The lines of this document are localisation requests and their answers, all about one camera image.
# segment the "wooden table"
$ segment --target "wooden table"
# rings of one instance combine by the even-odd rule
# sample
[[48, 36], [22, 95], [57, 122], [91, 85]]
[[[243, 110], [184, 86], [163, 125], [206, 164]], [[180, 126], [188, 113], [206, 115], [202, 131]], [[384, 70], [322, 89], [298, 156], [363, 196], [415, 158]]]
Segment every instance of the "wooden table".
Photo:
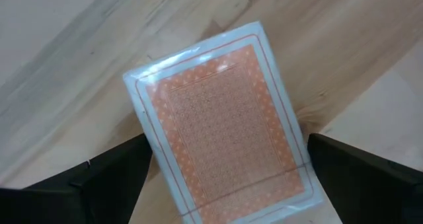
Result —
[[[96, 0], [0, 87], [0, 182], [21, 188], [139, 134], [128, 69], [260, 20], [303, 133], [423, 33], [423, 0]], [[132, 223], [179, 223], [155, 161]]]

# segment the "light wood grain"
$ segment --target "light wood grain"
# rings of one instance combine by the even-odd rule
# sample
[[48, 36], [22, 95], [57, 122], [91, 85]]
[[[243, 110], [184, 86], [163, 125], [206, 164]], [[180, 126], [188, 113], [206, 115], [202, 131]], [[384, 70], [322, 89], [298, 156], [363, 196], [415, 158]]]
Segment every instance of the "light wood grain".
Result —
[[[142, 132], [124, 71], [255, 20], [303, 132], [319, 131], [421, 37], [422, 3], [96, 0], [0, 87], [0, 182], [27, 186]], [[154, 166], [132, 223], [176, 216]]]
[[423, 170], [423, 42], [351, 103], [325, 135]]

